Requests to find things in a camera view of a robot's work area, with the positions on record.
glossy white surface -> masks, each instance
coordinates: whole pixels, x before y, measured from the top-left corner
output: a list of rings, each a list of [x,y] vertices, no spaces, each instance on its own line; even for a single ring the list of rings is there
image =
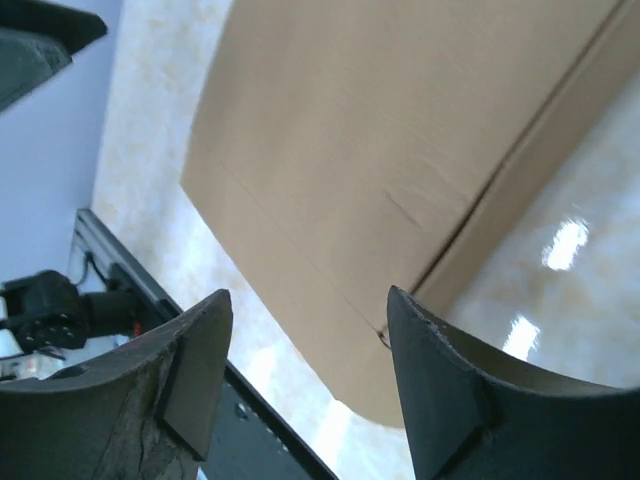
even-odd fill
[[[413,478],[404,433],[331,398],[178,184],[228,7],[126,2],[93,209],[181,306],[231,290],[231,360],[340,478]],[[636,81],[489,262],[453,323],[553,370],[638,383],[638,129]]]

marble floor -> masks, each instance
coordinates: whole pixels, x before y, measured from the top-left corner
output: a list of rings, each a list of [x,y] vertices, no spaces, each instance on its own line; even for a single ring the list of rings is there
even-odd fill
[[[230,0],[126,1],[93,210],[184,308],[231,290],[231,361],[344,480],[411,479],[402,430],[335,401],[178,180]],[[640,78],[461,298],[450,321],[514,356],[640,383]]]

cardboard box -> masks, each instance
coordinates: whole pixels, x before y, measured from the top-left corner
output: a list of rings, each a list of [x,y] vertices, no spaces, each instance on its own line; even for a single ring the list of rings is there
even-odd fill
[[[640,64],[637,10],[236,0],[182,184],[338,400],[402,425],[389,287],[446,315]]]

metal frame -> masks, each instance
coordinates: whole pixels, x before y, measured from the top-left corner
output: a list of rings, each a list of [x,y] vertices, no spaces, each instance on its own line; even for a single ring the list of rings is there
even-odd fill
[[[90,210],[78,211],[71,248],[70,269],[82,265],[88,252],[102,278],[108,278],[114,264],[123,269],[162,323],[182,312]],[[209,478],[337,480],[228,360],[213,437],[208,459],[201,466]]]

gray wall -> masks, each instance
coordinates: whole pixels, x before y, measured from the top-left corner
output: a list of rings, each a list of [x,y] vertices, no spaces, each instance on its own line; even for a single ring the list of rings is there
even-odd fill
[[[76,209],[91,202],[122,0],[57,0],[100,15],[107,37],[0,113],[0,282],[66,273]]]

